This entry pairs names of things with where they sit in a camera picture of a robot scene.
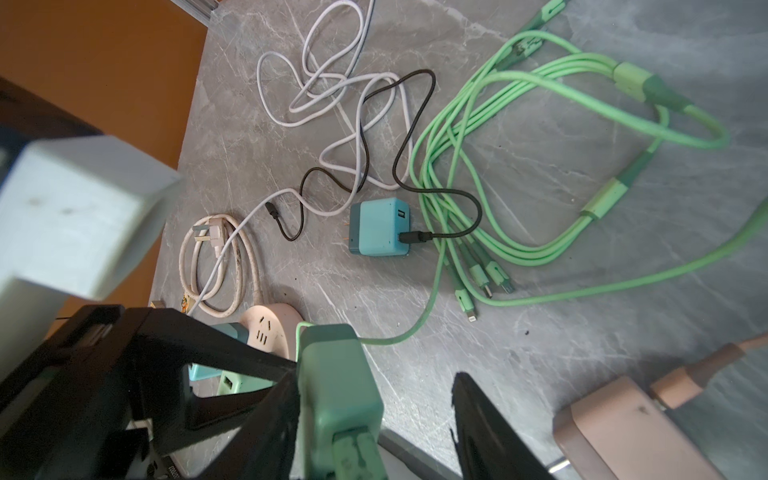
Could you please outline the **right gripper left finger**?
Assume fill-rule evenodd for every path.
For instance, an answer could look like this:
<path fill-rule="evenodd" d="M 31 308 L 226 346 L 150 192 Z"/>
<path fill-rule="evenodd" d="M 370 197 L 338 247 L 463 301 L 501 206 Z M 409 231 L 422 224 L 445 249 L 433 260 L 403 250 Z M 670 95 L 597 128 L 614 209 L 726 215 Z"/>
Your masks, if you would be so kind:
<path fill-rule="evenodd" d="M 300 413 L 297 376 L 288 372 L 269 389 L 227 395 L 244 400 L 239 430 L 200 479 L 288 479 L 295 456 Z"/>

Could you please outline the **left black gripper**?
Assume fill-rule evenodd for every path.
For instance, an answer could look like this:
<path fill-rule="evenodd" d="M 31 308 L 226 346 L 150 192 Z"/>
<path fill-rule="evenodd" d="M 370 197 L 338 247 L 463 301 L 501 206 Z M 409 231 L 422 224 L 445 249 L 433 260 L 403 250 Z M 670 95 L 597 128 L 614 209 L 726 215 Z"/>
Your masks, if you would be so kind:
<path fill-rule="evenodd" d="M 279 381 L 296 363 L 174 309 L 87 306 L 1 385 L 4 479 L 116 477 L 240 427 L 272 390 L 199 397 L 186 365 Z"/>

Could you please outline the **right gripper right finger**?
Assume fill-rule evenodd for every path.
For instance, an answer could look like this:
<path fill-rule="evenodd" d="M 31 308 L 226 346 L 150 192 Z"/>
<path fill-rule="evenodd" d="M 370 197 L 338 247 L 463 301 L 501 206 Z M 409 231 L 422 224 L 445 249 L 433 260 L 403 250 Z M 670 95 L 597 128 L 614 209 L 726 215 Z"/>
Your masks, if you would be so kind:
<path fill-rule="evenodd" d="M 452 405 L 452 439 L 464 479 L 552 477 L 466 372 L 454 378 Z"/>

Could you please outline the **green charger adapter front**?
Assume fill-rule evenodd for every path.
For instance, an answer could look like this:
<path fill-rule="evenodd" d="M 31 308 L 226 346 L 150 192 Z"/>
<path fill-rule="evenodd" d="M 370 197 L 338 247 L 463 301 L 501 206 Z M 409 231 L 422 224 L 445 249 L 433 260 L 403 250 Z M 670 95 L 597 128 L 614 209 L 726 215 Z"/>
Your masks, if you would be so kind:
<path fill-rule="evenodd" d="M 383 400 L 354 329 L 306 327 L 297 359 L 304 476 L 386 479 L 378 447 Z"/>

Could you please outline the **light green charger adapter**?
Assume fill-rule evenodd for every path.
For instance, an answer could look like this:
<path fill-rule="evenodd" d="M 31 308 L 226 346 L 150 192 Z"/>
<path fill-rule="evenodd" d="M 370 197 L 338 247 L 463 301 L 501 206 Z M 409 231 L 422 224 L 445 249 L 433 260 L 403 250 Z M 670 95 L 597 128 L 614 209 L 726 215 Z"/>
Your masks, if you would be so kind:
<path fill-rule="evenodd" d="M 271 388 L 273 381 L 242 375 L 235 372 L 223 371 L 217 389 L 217 396 L 252 393 Z"/>

